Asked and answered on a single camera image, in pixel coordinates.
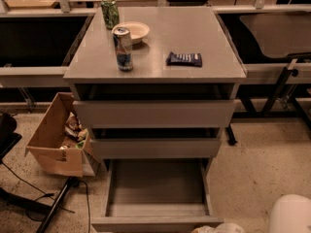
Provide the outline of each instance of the drawer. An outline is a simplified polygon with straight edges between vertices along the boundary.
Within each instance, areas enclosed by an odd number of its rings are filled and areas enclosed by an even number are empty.
[[[90,140],[98,159],[215,157],[219,139],[112,139]]]
[[[81,123],[91,128],[226,127],[234,103],[216,101],[76,101]]]
[[[211,215],[199,159],[114,160],[107,183],[104,215],[91,220],[97,232],[187,232],[224,222]]]

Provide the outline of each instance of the black snack bar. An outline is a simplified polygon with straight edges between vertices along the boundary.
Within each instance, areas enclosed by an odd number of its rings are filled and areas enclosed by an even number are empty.
[[[166,59],[167,65],[202,67],[200,53],[174,53],[170,52]]]

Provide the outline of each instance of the can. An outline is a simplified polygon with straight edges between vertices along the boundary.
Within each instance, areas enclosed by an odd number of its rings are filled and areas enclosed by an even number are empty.
[[[101,10],[103,13],[107,29],[113,29],[119,24],[119,11],[116,0],[101,0]]]
[[[133,46],[129,29],[126,27],[116,27],[113,31],[113,37],[119,69],[125,72],[132,70]]]

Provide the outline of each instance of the concrete floor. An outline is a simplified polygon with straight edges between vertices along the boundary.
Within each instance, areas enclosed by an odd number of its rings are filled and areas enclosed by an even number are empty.
[[[43,115],[44,109],[36,109],[32,114],[18,111],[16,132],[22,139],[4,162],[45,192],[58,192],[67,178],[44,173],[30,153],[25,156],[25,146]],[[223,135],[219,155],[208,176],[214,216],[235,222],[248,233],[266,233],[272,206],[278,198],[290,193],[311,198],[310,132],[299,118],[239,119],[233,121],[232,128],[238,144],[230,146],[226,134]],[[106,173],[99,169],[96,177],[82,180],[88,185],[91,217],[100,216]],[[42,195],[3,165],[0,187],[30,199]],[[69,191],[64,207],[75,213],[60,210],[46,232],[86,233],[86,188],[82,184]],[[1,232],[35,232],[39,226],[40,222],[29,219],[23,209],[0,203]]]

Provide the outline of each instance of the white bowl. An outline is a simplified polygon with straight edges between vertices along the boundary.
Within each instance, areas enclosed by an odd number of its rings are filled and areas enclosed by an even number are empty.
[[[116,27],[126,27],[130,31],[130,36],[132,39],[132,44],[138,44],[140,43],[145,36],[148,35],[150,28],[146,24],[138,21],[127,21],[122,22],[118,25],[116,25],[112,32],[115,31]]]

